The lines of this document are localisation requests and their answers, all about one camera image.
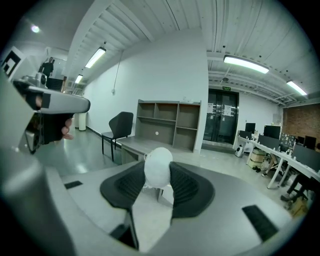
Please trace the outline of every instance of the white spherical object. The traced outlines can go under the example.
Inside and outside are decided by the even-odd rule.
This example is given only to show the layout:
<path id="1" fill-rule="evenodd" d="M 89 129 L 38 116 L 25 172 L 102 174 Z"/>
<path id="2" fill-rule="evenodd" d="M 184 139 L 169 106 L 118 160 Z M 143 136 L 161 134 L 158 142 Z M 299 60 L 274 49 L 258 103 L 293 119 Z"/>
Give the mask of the white spherical object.
<path id="1" fill-rule="evenodd" d="M 172 161 L 171 152 L 164 147 L 158 147 L 149 153 L 144 164 L 146 185 L 160 189 L 170 184 L 169 164 Z"/>

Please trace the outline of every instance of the gray floor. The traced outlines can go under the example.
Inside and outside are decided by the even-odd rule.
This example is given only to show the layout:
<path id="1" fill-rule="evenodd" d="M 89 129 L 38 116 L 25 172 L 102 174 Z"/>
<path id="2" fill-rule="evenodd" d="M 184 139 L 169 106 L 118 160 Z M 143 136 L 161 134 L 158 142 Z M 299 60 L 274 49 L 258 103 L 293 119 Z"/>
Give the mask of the gray floor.
<path id="1" fill-rule="evenodd" d="M 90 130 L 79 131 L 71 126 L 73 140 L 62 139 L 42 145 L 34 154 L 45 166 L 55 167 L 60 176 L 82 174 L 121 165 L 121 149 L 113 150 L 111 159 L 110 144 L 104 141 L 102 155 L 101 138 Z"/>

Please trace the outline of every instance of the black seat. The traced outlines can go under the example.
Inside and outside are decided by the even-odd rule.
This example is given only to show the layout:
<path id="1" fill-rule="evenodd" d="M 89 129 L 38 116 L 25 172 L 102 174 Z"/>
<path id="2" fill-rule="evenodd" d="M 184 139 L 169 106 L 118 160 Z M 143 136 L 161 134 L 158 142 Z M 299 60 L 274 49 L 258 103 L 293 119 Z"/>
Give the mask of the black seat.
<path id="1" fill-rule="evenodd" d="M 109 122 L 111 131 L 103 132 L 102 137 L 102 154 L 104 154 L 104 139 L 108 139 L 111 145 L 111 156 L 112 161 L 114 161 L 114 150 L 112 143 L 114 140 L 114 149 L 116 149 L 116 140 L 124 137 L 128 137 L 131 134 L 132 122 L 134 119 L 134 114 L 131 112 L 120 112 Z"/>

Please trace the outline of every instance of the floor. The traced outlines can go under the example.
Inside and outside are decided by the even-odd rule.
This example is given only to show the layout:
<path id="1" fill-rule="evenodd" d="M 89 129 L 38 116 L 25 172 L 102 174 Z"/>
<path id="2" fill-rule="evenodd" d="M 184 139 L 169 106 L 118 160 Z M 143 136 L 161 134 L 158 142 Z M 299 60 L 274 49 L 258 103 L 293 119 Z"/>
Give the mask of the floor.
<path id="1" fill-rule="evenodd" d="M 121 149 L 114 150 L 114 162 L 111 160 L 110 144 L 104 142 L 104 155 L 101 150 L 101 138 L 90 130 L 79 131 L 71 127 L 73 140 L 62 140 L 43 145 L 35 156 L 46 166 L 54 166 L 60 176 L 82 174 L 114 167 L 121 164 Z M 200 166 L 202 168 L 238 177 L 253 186 L 280 206 L 284 203 L 280 195 L 288 187 L 277 186 L 277 180 L 271 189 L 267 185 L 271 177 L 263 177 L 246 165 L 247 155 L 242 158 L 234 154 L 201 149 L 200 154 L 181 152 L 174 160 Z M 133 205 L 133 219 L 140 251 L 148 252 L 170 227 L 172 207 L 157 201 L 156 189 L 144 189 Z"/>
<path id="2" fill-rule="evenodd" d="M 87 173 L 121 164 L 120 148 L 113 150 L 112 162 L 109 142 L 104 141 L 102 155 L 102 143 L 98 135 L 89 130 L 79 131 L 74 126 L 70 127 L 69 133 L 74 139 L 62 139 L 42 145 L 34 156 L 43 165 L 55 167 L 60 176 Z"/>

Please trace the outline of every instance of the white wall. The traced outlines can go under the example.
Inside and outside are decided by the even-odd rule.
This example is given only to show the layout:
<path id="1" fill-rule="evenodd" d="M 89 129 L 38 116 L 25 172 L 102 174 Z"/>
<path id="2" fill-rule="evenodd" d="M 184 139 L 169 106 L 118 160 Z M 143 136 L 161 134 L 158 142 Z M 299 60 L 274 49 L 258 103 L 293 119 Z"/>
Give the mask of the white wall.
<path id="1" fill-rule="evenodd" d="M 262 134 L 265 125 L 271 125 L 273 122 L 274 114 L 282 116 L 282 108 L 261 97 L 239 93 L 237 133 L 245 130 L 246 123 L 255 123 L 255 129 Z"/>
<path id="2" fill-rule="evenodd" d="M 134 113 L 138 99 L 202 101 L 195 149 L 202 145 L 208 104 L 208 65 L 201 30 L 186 29 L 150 43 L 144 41 L 125 50 L 115 64 L 92 81 L 84 97 L 91 101 L 87 125 L 99 133 L 110 131 L 109 120 L 121 111 Z M 111 90 L 115 84 L 115 95 Z"/>

